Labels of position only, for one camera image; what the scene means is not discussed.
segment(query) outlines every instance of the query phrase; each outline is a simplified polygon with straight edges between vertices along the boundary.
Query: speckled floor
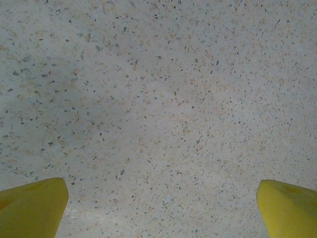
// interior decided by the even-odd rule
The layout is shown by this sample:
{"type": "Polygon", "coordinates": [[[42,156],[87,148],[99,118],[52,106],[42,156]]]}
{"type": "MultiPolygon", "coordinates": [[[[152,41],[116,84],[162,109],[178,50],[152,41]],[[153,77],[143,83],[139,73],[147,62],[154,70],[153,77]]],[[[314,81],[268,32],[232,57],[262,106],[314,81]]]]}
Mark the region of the speckled floor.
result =
{"type": "Polygon", "coordinates": [[[267,237],[262,179],[317,189],[316,11],[0,1],[0,189],[65,178],[57,238],[267,237]]]}

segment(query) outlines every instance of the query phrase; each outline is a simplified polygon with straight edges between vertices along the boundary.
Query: floor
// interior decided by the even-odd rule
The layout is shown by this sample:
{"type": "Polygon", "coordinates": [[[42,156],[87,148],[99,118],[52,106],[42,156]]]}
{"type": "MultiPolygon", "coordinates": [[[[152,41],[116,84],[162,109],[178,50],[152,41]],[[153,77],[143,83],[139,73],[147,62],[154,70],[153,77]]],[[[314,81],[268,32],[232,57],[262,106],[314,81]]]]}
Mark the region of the floor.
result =
{"type": "Polygon", "coordinates": [[[57,238],[267,237],[317,189],[317,2],[1,0],[0,189],[63,177],[57,238]]]}

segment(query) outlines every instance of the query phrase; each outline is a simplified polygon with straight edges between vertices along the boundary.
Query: yellow object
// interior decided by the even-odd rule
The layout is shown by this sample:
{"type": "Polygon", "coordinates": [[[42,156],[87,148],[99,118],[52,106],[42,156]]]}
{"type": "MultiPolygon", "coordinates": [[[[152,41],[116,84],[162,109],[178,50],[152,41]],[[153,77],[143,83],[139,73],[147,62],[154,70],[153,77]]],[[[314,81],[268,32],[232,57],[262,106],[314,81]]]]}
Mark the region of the yellow object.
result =
{"type": "Polygon", "coordinates": [[[0,192],[0,238],[54,238],[68,201],[64,179],[0,192]]]}
{"type": "Polygon", "coordinates": [[[270,238],[317,238],[317,191],[262,180],[257,202],[270,238]]]}

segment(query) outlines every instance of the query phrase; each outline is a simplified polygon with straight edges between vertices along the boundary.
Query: yellow plastic piece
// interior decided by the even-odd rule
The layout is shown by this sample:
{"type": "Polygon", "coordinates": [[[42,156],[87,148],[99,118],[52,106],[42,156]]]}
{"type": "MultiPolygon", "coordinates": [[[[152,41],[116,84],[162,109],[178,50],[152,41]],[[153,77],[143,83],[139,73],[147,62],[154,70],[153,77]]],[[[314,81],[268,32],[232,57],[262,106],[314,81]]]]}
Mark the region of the yellow plastic piece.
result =
{"type": "Polygon", "coordinates": [[[257,202],[270,238],[317,238],[317,191],[262,180],[257,202]]]}
{"type": "Polygon", "coordinates": [[[0,192],[0,238],[54,238],[68,201],[64,179],[0,192]]]}

